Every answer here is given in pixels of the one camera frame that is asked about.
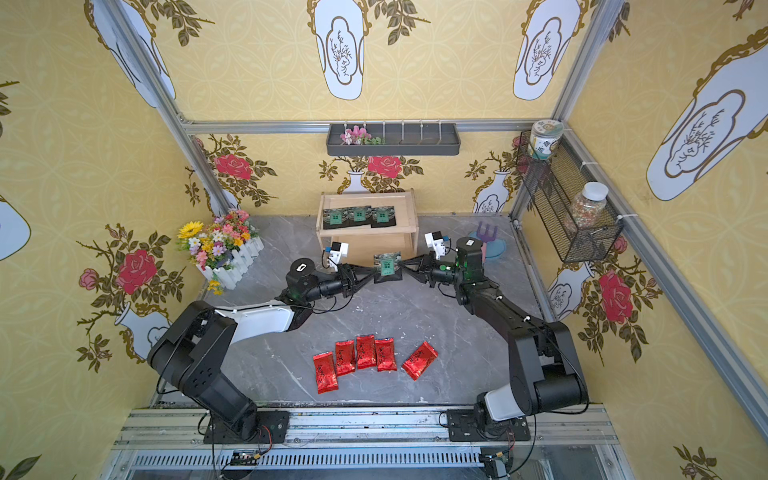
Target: robotic arm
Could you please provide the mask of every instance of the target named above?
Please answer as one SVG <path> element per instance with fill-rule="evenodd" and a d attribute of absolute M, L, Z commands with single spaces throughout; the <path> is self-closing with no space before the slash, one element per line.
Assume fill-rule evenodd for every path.
<path fill-rule="evenodd" d="M 481 247 L 480 240 L 463 237 L 454 263 L 437 260 L 434 252 L 399 263 L 402 272 L 431 288 L 437 283 L 453 286 L 458 304 L 507 340 L 510 383 L 478 396 L 478 429 L 493 432 L 509 419 L 587 402 L 568 328 L 534 318 L 508 300 L 498 284 L 485 277 Z M 298 259 L 286 275 L 286 289 L 271 302 L 231 310 L 192 302 L 152 347 L 147 361 L 162 378 L 221 419 L 236 439 L 247 441 L 263 420 L 255 404 L 220 371 L 229 345 L 297 329 L 312 313 L 324 313 L 315 311 L 315 300 L 351 296 L 371 280 L 388 279 L 375 268 L 346 263 L 339 263 L 334 273 L 324 273 L 312 260 Z"/>

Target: metal wire basket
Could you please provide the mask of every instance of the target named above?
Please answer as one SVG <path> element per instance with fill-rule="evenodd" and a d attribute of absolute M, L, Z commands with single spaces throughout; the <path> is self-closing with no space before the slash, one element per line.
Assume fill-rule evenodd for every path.
<path fill-rule="evenodd" d="M 603 260 L 624 228 L 617 220 L 611 195 L 591 227 L 579 227 L 571 215 L 571 202 L 584 184 L 595 181 L 565 142 L 547 160 L 528 156 L 530 132 L 521 134 L 518 171 L 541 221 L 563 263 Z"/>

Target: red tea packet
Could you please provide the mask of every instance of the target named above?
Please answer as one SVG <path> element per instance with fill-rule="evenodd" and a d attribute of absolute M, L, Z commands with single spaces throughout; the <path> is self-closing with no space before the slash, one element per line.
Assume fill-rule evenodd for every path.
<path fill-rule="evenodd" d="M 355 341 L 336 342 L 336 376 L 355 371 Z"/>
<path fill-rule="evenodd" d="M 376 339 L 376 369 L 380 372 L 397 370 L 394 339 Z"/>
<path fill-rule="evenodd" d="M 418 349 L 416 349 L 413 355 L 411 355 L 411 358 L 407 359 L 406 362 L 402 364 L 402 369 L 405 370 L 412 379 L 416 380 L 422 373 L 424 373 L 424 370 L 427 370 L 427 367 L 434 362 L 436 358 L 437 352 L 435 349 L 433 349 L 428 342 L 424 342 Z"/>
<path fill-rule="evenodd" d="M 333 353 L 320 353 L 312 357 L 315 361 L 315 380 L 317 381 L 317 392 L 325 393 L 339 389 L 339 381 L 336 379 L 336 372 L 333 371 Z"/>
<path fill-rule="evenodd" d="M 367 369 L 376 366 L 376 347 L 373 335 L 357 337 L 357 369 Z"/>

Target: sunflower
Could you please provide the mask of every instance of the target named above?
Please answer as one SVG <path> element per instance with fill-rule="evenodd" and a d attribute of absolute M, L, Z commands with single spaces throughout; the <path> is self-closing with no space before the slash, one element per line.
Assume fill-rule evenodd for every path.
<path fill-rule="evenodd" d="M 203 222 L 190 222 L 179 229 L 179 238 L 190 238 L 203 229 Z"/>

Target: yellow wallpaper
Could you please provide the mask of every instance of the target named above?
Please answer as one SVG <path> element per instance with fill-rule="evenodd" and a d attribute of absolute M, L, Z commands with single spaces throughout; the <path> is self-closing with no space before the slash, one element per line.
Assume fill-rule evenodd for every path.
<path fill-rule="evenodd" d="M 633 7 L 632 36 L 605 46 L 571 125 L 768 381 L 768 134 L 741 141 L 672 200 L 658 200 L 646 181 L 651 159 L 691 101 L 698 79 L 707 78 L 713 62 L 749 35 L 760 30 L 756 36 L 766 44 L 768 4 L 755 2 L 736 20 L 732 15 L 738 11 L 737 5 L 714 0 Z M 762 62 L 764 69 L 768 61 Z M 745 70 L 738 77 L 760 82 L 765 74 Z M 764 84 L 748 91 L 738 81 L 727 81 L 722 89 L 766 92 Z M 754 102 L 744 110 L 752 107 L 758 118 L 768 114 L 765 97 Z M 747 131 L 754 126 L 748 124 Z"/>
<path fill-rule="evenodd" d="M 0 88 L 0 106 L 9 111 L 0 109 L 0 197 L 31 228 L 28 243 L 0 260 L 0 465 L 9 472 L 41 455 L 25 478 L 88 480 L 100 471 L 127 413 L 147 405 L 157 378 L 128 356 L 124 336 L 141 330 L 132 320 L 164 321 L 165 310 L 174 319 L 183 305 L 177 293 L 156 301 L 154 292 L 159 297 L 172 272 L 186 266 L 172 243 L 162 245 L 163 235 L 175 237 L 195 214 L 180 191 L 186 161 L 98 44 L 82 2 L 3 2 L 0 39 L 0 82 L 19 82 Z M 0 214 L 6 241 L 8 210 Z M 117 223 L 125 235 L 133 231 L 135 246 L 108 247 L 115 239 L 104 226 L 120 237 Z M 113 253 L 96 257 L 78 241 Z M 146 256 L 136 253 L 144 242 L 152 243 Z M 133 260 L 128 271 L 109 267 L 120 251 L 124 262 Z M 157 279 L 159 288 L 140 285 L 153 268 L 148 281 Z M 190 268 L 181 276 L 183 287 L 175 283 L 171 290 L 186 303 L 202 276 Z M 142 299 L 145 290 L 151 299 Z M 140 292 L 135 301 L 129 291 Z M 110 304 L 100 305 L 108 293 Z M 133 313 L 113 315 L 126 304 Z M 108 313 L 95 320 L 88 342 L 91 324 L 78 321 L 102 310 Z M 144 348 L 136 335 L 134 355 Z M 99 360 L 98 373 L 88 354 Z"/>
<path fill-rule="evenodd" d="M 349 188 L 353 177 L 358 177 L 356 181 L 359 180 L 362 188 L 367 185 L 368 191 L 413 188 L 416 208 L 420 213 L 473 212 L 475 195 L 489 197 L 483 190 L 490 188 L 493 180 L 499 177 L 497 184 L 501 185 L 494 187 L 494 191 L 498 190 L 496 198 L 499 202 L 493 203 L 492 198 L 486 205 L 508 211 L 520 183 L 515 182 L 517 177 L 514 171 L 510 174 L 494 172 L 500 164 L 505 166 L 504 152 L 510 155 L 515 152 L 513 143 L 517 136 L 515 132 L 463 133 L 459 155 L 406 157 L 404 161 L 390 159 L 393 162 L 390 168 L 379 169 L 384 173 L 377 175 L 373 175 L 369 162 L 364 158 L 345 157 L 347 161 L 334 161 L 334 157 L 329 157 L 326 152 L 326 136 L 322 134 L 240 135 L 237 139 L 230 136 L 232 141 L 227 140 L 226 135 L 209 135 L 200 136 L 199 140 L 220 182 L 234 195 L 233 202 L 239 201 L 243 208 L 252 211 L 258 206 L 259 214 L 316 215 L 320 194 L 323 191 L 337 193 L 340 188 Z M 491 151 L 498 161 L 491 157 Z M 230 161 L 218 160 L 234 153 L 240 157 Z M 360 170 L 361 173 L 347 173 L 350 170 Z M 251 172 L 260 178 L 255 181 L 242 178 L 250 178 Z"/>
<path fill-rule="evenodd" d="M 354 88 L 355 81 L 349 80 L 348 88 L 339 87 L 336 97 L 331 93 L 326 78 L 333 65 L 323 73 L 308 22 L 317 17 L 319 31 L 324 15 L 346 15 L 350 31 L 358 34 L 353 17 L 362 14 L 352 0 L 310 0 L 313 17 L 300 0 L 190 0 L 185 4 L 189 10 L 184 11 L 193 14 L 180 10 L 171 12 L 170 18 L 160 16 L 164 15 L 163 2 L 133 0 L 147 6 L 146 16 L 156 31 L 157 48 L 181 111 L 187 118 L 201 121 L 546 118 L 585 37 L 582 28 L 562 56 L 556 48 L 536 57 L 546 64 L 544 70 L 552 62 L 557 70 L 544 94 L 526 101 L 518 98 L 523 95 L 520 91 L 516 97 L 513 89 L 523 42 L 521 24 L 528 20 L 529 7 L 542 4 L 541 0 L 359 2 L 366 8 L 371 5 L 366 13 L 370 26 L 364 28 L 359 20 L 360 28 L 368 31 L 363 48 L 357 49 L 357 56 L 362 57 L 357 72 L 362 74 L 362 93 L 357 88 L 349 94 L 356 99 L 350 101 L 337 97 L 348 94 L 342 91 Z M 382 2 L 396 8 L 396 13 L 380 13 Z M 578 16 L 588 25 L 588 0 L 548 0 L 542 11 L 552 12 L 553 4 L 560 5 L 554 11 L 563 17 L 564 31 L 569 27 L 573 31 Z M 159 9 L 158 20 L 152 8 Z M 535 18 L 531 28 L 543 28 L 542 23 Z M 388 45 L 392 33 L 402 28 L 408 34 L 397 34 L 396 42 Z M 553 34 L 552 42 L 560 39 L 557 42 L 564 45 L 570 38 L 571 33 L 560 35 L 547 28 Z M 539 82 L 538 76 L 529 81 Z"/>
<path fill-rule="evenodd" d="M 706 100 L 704 88 L 717 85 L 701 82 L 697 88 L 697 80 L 707 78 L 726 50 L 744 44 L 748 35 L 764 28 L 766 17 L 765 2 L 742 2 L 741 9 L 738 4 L 714 1 L 632 2 L 631 14 L 624 19 L 631 36 L 614 37 L 604 46 L 570 123 L 768 379 L 764 354 L 768 303 L 763 292 L 768 278 L 763 238 L 768 229 L 764 193 L 768 137 L 731 144 L 737 146 L 714 165 L 718 157 L 713 146 L 722 144 L 723 137 L 717 128 L 700 129 L 703 135 L 699 135 L 693 127 L 685 137 L 686 146 L 674 153 L 683 152 L 678 158 L 684 161 L 677 165 L 696 175 L 695 181 L 686 177 L 687 172 L 679 174 L 680 169 L 669 166 L 668 178 L 673 180 L 659 180 L 654 190 L 647 181 L 647 176 L 654 182 L 659 178 L 649 166 L 691 102 L 694 89 L 702 97 L 699 108 Z M 736 51 L 753 54 L 755 49 Z M 737 77 L 748 81 L 764 75 L 742 71 Z M 741 85 L 724 85 L 723 90 L 741 88 L 748 97 L 760 95 Z M 717 105 L 717 98 L 712 102 Z M 757 109 L 756 105 L 753 100 L 742 111 L 751 108 L 758 117 L 761 108 L 763 116 L 768 113 L 764 102 Z M 729 127 L 727 120 L 721 117 L 718 127 Z M 755 125 L 749 124 L 747 130 Z M 738 128 L 744 128 L 743 122 Z M 686 162 L 699 160 L 701 154 L 708 155 L 711 170 L 686 167 Z M 662 197 L 674 198 L 659 200 Z M 590 394 L 606 405 L 635 475 L 642 480 L 692 478 L 694 473 L 696 478 L 706 478 L 703 470 L 712 478 L 764 477 L 768 447 L 666 296 L 655 293 L 655 280 L 647 272 L 641 279 L 645 268 L 636 262 L 632 247 L 618 241 L 608 262 L 589 265 L 589 277 L 584 264 L 572 266 L 578 272 L 564 270 L 538 217 L 526 214 L 523 224 L 544 280 L 552 285 L 558 302 L 566 297 L 566 289 L 557 287 L 565 276 L 587 280 L 576 296 L 580 306 L 564 321 L 577 345 Z M 638 326 L 642 334 L 637 333 Z M 632 340 L 632 332 L 637 340 Z M 683 445 L 692 460 L 683 460 L 675 450 L 681 449 L 685 456 Z M 717 461 L 697 462 L 699 447 Z"/>
<path fill-rule="evenodd" d="M 523 232 L 545 285 L 552 285 L 558 273 L 565 270 L 541 218 L 532 212 L 526 213 Z M 632 268 L 636 264 L 632 247 L 623 237 L 617 247 L 624 250 L 618 254 L 617 261 L 618 266 L 626 269 L 619 272 L 623 277 L 622 284 L 627 277 L 639 279 L 640 274 L 633 272 L 645 271 L 645 267 L 639 263 L 637 269 Z M 617 270 L 609 263 L 604 266 L 606 270 Z M 600 275 L 597 272 L 599 266 L 591 264 L 591 267 L 594 276 L 588 281 L 597 285 L 585 285 L 588 293 L 578 294 L 582 299 L 580 309 L 567 316 L 564 323 L 576 344 L 590 400 L 605 404 L 637 480 L 682 478 L 681 468 L 687 468 L 689 462 L 683 460 L 674 447 L 682 449 L 683 445 L 692 455 L 702 447 L 707 457 L 717 459 L 714 467 L 707 466 L 719 475 L 711 475 L 713 478 L 763 478 L 768 468 L 768 445 L 664 294 L 650 295 L 652 308 L 641 301 L 635 323 L 623 316 L 612 322 L 611 311 L 615 308 L 609 306 L 606 310 L 603 293 L 605 291 L 608 299 L 614 300 L 615 306 L 616 293 L 621 287 L 607 282 L 609 276 Z M 645 286 L 655 283 L 647 272 L 644 279 Z M 630 290 L 637 292 L 634 285 Z M 641 295 L 632 297 L 648 298 L 647 289 L 642 290 Z M 590 301 L 592 293 L 596 297 Z M 603 337 L 596 347 L 599 353 L 589 349 L 581 338 L 581 335 L 589 334 L 587 318 L 592 315 L 588 308 L 584 308 L 589 303 L 608 312 L 607 318 L 603 316 L 598 322 L 597 331 Z M 626 310 L 638 310 L 632 300 L 620 304 Z M 603 331 L 606 320 L 609 326 L 612 323 L 617 327 L 617 334 L 612 328 Z M 636 362 L 631 354 L 631 343 L 621 338 L 621 327 L 627 324 L 640 326 L 644 332 L 645 343 L 641 343 L 642 353 Z M 700 472 L 696 478 L 702 478 Z"/>

